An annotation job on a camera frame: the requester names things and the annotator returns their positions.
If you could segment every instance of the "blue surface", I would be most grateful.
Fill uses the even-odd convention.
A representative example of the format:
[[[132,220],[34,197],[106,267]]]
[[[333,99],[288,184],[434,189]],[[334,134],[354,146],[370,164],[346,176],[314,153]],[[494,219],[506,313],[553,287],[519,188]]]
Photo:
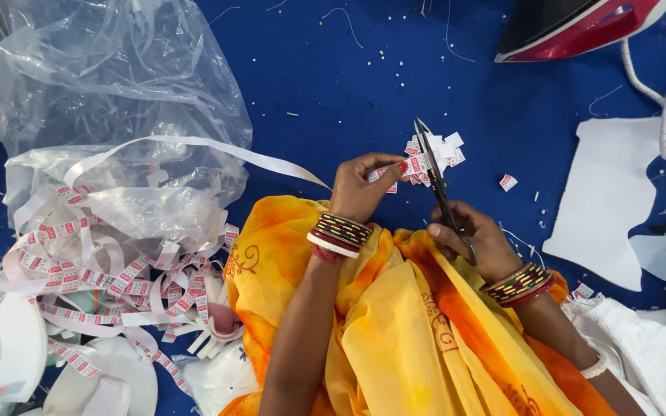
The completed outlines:
[[[579,122],[593,117],[590,103],[622,85],[592,110],[602,117],[628,118],[659,111],[629,85],[617,44],[560,62],[493,63],[507,21],[503,15],[510,15],[512,0],[451,4],[449,42],[454,52],[474,63],[446,49],[449,3],[444,0],[434,0],[425,18],[417,0],[289,0],[264,11],[274,3],[200,3],[209,22],[230,6],[241,7],[228,10],[211,28],[243,91],[254,127],[255,152],[305,166],[332,185],[342,161],[371,151],[402,153],[413,134],[412,119],[420,117],[436,133],[459,131],[465,141],[466,161],[446,170],[450,197],[472,203],[536,247],[551,233],[577,146],[574,131]],[[320,17],[335,7],[344,7],[350,15],[363,50],[340,10],[319,24]],[[658,92],[666,91],[666,14],[632,38],[631,52],[641,80]],[[0,146],[2,192],[5,160]],[[231,223],[242,225],[255,201],[267,195],[329,198],[320,186],[255,166],[247,168],[251,177],[246,191],[229,207]],[[665,174],[654,178],[660,169]],[[509,193],[497,184],[506,173],[519,182]],[[657,214],[666,209],[666,162],[655,160],[647,174],[658,191],[647,223],[666,223],[666,215]],[[539,199],[533,202],[536,191]],[[433,205],[434,197],[424,186],[400,185],[398,194],[385,196],[373,220],[389,228],[419,229]],[[0,203],[0,260],[14,242],[5,217]],[[648,233],[640,225],[630,235]],[[528,250],[522,247],[521,251],[527,258]],[[615,287],[568,261],[549,255],[544,260],[564,274],[570,287],[581,280],[629,307],[666,308],[666,283],[646,272],[642,292],[637,293]],[[162,349],[180,354],[191,338],[181,337]],[[55,374],[57,370],[48,369],[44,384]],[[157,369],[157,374],[161,398],[156,414],[186,414],[193,406],[191,399],[173,386],[163,370]]]

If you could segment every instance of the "yellow saree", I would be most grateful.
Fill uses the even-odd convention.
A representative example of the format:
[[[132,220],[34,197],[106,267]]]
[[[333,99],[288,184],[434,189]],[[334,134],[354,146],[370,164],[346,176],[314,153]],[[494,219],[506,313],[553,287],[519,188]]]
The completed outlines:
[[[246,326],[244,347],[262,389],[274,336],[311,255],[306,234],[325,209],[264,198],[229,256],[228,297]],[[393,236],[375,226],[359,258],[343,265],[324,386],[311,414],[614,414],[569,362],[523,338],[512,310],[475,291],[481,283],[424,231]],[[552,292],[566,296],[558,286]],[[248,394],[221,414],[256,415],[260,399],[261,391]]]

